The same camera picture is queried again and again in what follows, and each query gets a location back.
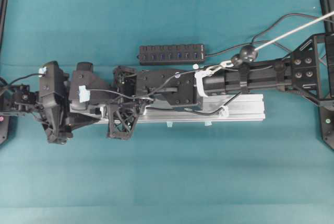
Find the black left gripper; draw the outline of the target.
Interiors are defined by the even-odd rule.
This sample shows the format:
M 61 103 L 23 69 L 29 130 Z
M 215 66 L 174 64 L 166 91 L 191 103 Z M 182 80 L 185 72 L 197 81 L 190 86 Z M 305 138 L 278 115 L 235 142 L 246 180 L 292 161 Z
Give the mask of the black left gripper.
M 65 144 L 73 137 L 71 133 L 78 128 L 99 122 L 99 118 L 85 114 L 68 114 L 67 100 L 55 92 L 31 92 L 30 86 L 13 87 L 11 109 L 19 114 L 31 114 L 41 123 L 47 142 Z

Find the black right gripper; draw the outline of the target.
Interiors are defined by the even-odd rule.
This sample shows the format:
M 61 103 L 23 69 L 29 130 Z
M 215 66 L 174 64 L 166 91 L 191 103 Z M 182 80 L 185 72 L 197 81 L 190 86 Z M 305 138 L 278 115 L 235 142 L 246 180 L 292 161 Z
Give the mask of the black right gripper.
M 126 66 L 118 66 L 113 71 L 112 91 L 116 97 L 106 105 L 108 114 L 108 138 L 130 139 L 138 122 L 144 104 L 134 99 L 136 96 L 137 71 Z

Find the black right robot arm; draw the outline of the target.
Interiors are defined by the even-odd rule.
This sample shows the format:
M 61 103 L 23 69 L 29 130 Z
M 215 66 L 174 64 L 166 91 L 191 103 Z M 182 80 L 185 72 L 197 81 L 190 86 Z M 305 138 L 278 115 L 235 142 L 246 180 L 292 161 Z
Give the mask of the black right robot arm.
M 333 35 L 314 34 L 285 57 L 251 62 L 252 46 L 233 56 L 232 66 L 206 66 L 199 70 L 158 69 L 131 71 L 127 67 L 114 70 L 117 95 L 115 104 L 107 107 L 108 137 L 129 139 L 145 109 L 157 99 L 168 103 L 171 112 L 216 116 L 223 105 L 204 112 L 204 98 L 218 95 L 247 94 L 252 90 L 277 89 L 295 93 L 319 108 L 320 129 L 327 145 L 333 145 L 333 92 L 321 92 L 318 45 L 326 50 L 329 86 L 333 86 Z

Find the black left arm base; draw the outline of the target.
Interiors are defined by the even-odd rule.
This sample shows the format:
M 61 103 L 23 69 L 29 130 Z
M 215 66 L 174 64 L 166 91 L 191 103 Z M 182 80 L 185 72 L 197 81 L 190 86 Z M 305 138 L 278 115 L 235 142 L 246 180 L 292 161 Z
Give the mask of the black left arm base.
M 10 116 L 1 116 L 1 121 L 0 121 L 0 145 L 2 145 L 8 139 L 9 122 L 10 122 Z

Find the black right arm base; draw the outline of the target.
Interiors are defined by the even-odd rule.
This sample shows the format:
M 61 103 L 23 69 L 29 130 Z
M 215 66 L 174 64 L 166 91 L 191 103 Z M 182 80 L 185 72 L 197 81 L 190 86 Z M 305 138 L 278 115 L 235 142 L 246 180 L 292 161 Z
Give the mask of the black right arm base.
M 318 109 L 321 139 L 329 149 L 333 150 L 333 111 L 325 107 Z

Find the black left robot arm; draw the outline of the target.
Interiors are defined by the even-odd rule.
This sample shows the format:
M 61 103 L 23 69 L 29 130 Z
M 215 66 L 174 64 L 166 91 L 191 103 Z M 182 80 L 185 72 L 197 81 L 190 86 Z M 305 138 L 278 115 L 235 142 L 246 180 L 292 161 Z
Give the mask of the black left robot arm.
M 99 122 L 96 117 L 69 110 L 67 87 L 61 82 L 60 93 L 43 89 L 30 91 L 29 85 L 14 85 L 1 79 L 1 144 L 8 140 L 12 118 L 31 114 L 39 122 L 50 144 L 65 144 L 72 131 Z

